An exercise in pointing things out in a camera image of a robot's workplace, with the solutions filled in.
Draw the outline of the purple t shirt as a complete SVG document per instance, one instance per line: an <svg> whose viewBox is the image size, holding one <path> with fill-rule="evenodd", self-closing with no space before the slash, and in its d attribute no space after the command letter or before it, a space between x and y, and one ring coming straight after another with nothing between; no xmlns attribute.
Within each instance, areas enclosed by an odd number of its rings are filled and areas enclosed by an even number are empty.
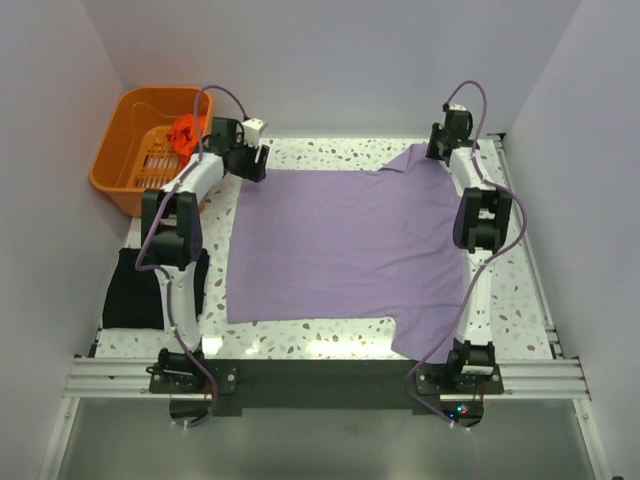
<svg viewBox="0 0 640 480"><path fill-rule="evenodd" d="M441 363L466 291L449 173L409 146L375 171L271 170L241 186L226 275L232 324L395 321L392 349Z"/></svg>

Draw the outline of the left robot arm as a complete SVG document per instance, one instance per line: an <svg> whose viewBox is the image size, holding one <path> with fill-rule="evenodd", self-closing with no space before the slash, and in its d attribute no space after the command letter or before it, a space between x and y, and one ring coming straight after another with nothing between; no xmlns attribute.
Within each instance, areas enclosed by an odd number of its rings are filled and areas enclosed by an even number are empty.
<svg viewBox="0 0 640 480"><path fill-rule="evenodd" d="M185 393L214 393L200 351L196 312L196 269L203 253L200 203L231 174L260 182L266 177L269 148L260 144L267 122L217 118L210 134L196 135L196 147L177 176L142 198L141 249L135 262L152 271L161 299L166 344L148 369L154 386Z"/></svg>

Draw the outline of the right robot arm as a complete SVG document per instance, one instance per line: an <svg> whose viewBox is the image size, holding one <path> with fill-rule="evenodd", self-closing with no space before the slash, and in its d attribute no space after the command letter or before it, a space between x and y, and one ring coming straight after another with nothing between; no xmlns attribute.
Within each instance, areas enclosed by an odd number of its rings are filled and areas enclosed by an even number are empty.
<svg viewBox="0 0 640 480"><path fill-rule="evenodd" d="M501 394L504 392L491 331L493 273L489 259L504 246L512 198L486 183L484 169L472 159L472 114L466 107L443 105L444 119L432 126L427 157L445 163L461 187L453 224L453 243L465 252L464 278L471 291L463 297L452 348L443 364L423 364L414 374L417 393Z"/></svg>

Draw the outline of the orange t shirt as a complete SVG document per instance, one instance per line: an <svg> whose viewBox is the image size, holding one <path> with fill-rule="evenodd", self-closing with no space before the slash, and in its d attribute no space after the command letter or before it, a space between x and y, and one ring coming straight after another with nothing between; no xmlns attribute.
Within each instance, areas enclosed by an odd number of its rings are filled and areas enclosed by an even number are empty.
<svg viewBox="0 0 640 480"><path fill-rule="evenodd" d="M169 128L166 139L175 153L189 159L202 135L205 116L195 117L192 113L179 117Z"/></svg>

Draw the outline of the orange plastic basket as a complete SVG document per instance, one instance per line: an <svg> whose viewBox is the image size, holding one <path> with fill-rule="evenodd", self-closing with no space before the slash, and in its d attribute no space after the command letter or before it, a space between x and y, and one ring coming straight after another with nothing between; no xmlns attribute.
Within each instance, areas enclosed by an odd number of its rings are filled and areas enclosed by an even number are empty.
<svg viewBox="0 0 640 480"><path fill-rule="evenodd" d="M126 215L141 215L142 194L179 174L167 140L174 123L193 112L197 87L141 87L123 95L89 173L93 187Z"/></svg>

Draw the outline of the folded black t shirt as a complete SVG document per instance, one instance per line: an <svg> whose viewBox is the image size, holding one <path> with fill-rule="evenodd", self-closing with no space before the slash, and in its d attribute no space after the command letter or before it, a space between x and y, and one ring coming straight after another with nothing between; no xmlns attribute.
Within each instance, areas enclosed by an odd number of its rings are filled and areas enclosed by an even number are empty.
<svg viewBox="0 0 640 480"><path fill-rule="evenodd" d="M102 312L104 329L163 330L163 308L154 272L135 269L139 250L122 248L109 283Z"/></svg>

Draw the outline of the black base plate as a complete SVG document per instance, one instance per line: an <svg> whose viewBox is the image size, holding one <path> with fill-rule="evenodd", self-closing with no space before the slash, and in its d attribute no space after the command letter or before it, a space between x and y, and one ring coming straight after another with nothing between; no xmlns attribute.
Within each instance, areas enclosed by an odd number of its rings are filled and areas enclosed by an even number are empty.
<svg viewBox="0 0 640 480"><path fill-rule="evenodd" d="M210 359L194 365L182 354L160 356L146 369L149 391L170 396L174 420L208 413L238 417L247 409L411 410L439 408L476 425L487 395L503 393L500 370L452 376L443 365L411 360Z"/></svg>

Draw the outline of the aluminium rail frame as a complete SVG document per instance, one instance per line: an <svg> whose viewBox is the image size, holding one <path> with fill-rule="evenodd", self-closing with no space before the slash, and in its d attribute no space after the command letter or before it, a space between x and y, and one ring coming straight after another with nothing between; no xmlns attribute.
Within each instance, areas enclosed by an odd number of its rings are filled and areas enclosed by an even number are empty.
<svg viewBox="0 0 640 480"><path fill-rule="evenodd" d="M373 170L416 139L271 139L268 165ZM240 180L205 198L212 253L199 320L207 358L239 361L389 361L392 318L227 322L225 277ZM170 397L148 391L160 332L99 330L94 357L76 358L54 428L46 479L611 479L579 360L562 353L526 243L496 261L491 306L503 396L484 397L488 420L473 438L410 410L248 409L179 433Z"/></svg>

